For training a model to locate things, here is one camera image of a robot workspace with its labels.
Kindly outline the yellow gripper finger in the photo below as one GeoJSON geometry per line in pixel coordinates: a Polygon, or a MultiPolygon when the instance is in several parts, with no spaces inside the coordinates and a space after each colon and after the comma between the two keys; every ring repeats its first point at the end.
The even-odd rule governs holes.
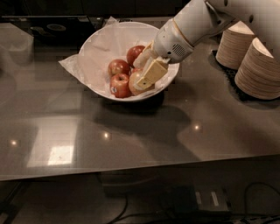
{"type": "Polygon", "coordinates": [[[140,78],[135,82],[137,90],[145,90],[159,81],[168,72],[169,60],[157,57],[149,58],[143,67],[140,78]]]}
{"type": "Polygon", "coordinates": [[[155,59],[158,55],[153,49],[154,43],[150,42],[133,62],[135,68],[143,68],[149,58],[155,59]]]}

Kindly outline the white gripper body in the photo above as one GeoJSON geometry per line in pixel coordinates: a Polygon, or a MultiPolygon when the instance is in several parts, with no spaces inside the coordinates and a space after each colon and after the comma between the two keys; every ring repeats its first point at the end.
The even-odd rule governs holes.
{"type": "Polygon", "coordinates": [[[174,19],[168,20],[154,38],[153,51],[170,64],[183,61],[192,52],[194,47],[186,40],[174,19]]]}

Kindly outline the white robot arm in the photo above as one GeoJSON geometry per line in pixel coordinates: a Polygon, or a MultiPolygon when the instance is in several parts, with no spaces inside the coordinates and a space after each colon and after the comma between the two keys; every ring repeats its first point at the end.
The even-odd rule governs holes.
{"type": "Polygon", "coordinates": [[[169,19],[135,60],[143,69],[134,84],[149,88],[167,74],[170,64],[183,61],[204,39],[242,21],[280,59],[280,0],[191,0],[169,19]]]}

